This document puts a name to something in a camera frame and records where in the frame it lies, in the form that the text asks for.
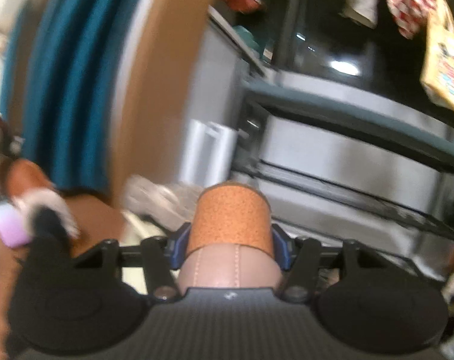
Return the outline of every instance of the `pink leather base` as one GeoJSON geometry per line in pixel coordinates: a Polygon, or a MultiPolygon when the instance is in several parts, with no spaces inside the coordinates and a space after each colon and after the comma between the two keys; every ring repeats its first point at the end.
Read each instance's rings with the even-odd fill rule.
{"type": "Polygon", "coordinates": [[[212,244],[195,250],[184,262],[178,286],[184,294],[189,287],[273,287],[282,272],[265,252],[237,244],[212,244]]]}

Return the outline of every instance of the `stitching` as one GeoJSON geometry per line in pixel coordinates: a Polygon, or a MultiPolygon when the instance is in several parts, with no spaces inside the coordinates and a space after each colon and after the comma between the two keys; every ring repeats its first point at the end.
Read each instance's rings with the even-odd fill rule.
{"type": "Polygon", "coordinates": [[[194,283],[192,287],[197,286],[197,277],[199,276],[199,268],[200,268],[200,258],[202,256],[202,249],[199,250],[199,253],[197,254],[197,261],[195,262],[195,271],[194,271],[194,283]]]}
{"type": "Polygon", "coordinates": [[[239,288],[240,287],[240,273],[239,273],[239,260],[240,260],[240,256],[239,256],[239,245],[237,244],[235,246],[235,282],[234,282],[234,285],[236,288],[239,288]]]}

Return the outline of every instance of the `yellow bag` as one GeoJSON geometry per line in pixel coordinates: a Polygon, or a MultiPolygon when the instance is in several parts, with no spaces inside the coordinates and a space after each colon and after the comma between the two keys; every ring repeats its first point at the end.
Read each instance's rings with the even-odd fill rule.
{"type": "Polygon", "coordinates": [[[454,21],[445,0],[429,13],[420,82],[433,103],[454,110],[454,21]]]}

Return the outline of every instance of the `brown wooden surface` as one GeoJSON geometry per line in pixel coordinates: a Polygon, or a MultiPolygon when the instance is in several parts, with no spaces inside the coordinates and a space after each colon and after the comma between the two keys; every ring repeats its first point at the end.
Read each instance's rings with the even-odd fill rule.
{"type": "MultiPolygon", "coordinates": [[[[81,238],[73,245],[73,255],[79,255],[103,239],[119,239],[124,219],[97,198],[81,195],[68,198],[67,203],[81,230],[81,238]]],[[[5,359],[4,340],[8,331],[6,312],[20,266],[15,258],[24,258],[27,248],[11,250],[0,240],[0,360],[5,359]]]]}
{"type": "Polygon", "coordinates": [[[113,204],[119,204],[132,174],[156,183],[171,182],[177,175],[190,79],[213,1],[152,4],[114,132],[113,204]]]}

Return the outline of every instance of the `ribbed black surface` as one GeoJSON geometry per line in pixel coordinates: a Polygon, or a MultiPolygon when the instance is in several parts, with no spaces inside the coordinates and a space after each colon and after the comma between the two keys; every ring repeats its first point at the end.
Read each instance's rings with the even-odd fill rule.
{"type": "Polygon", "coordinates": [[[79,357],[28,350],[19,360],[442,360],[427,349],[371,355],[332,338],[305,306],[268,289],[192,289],[182,301],[154,307],[143,325],[110,349],[79,357]]]}

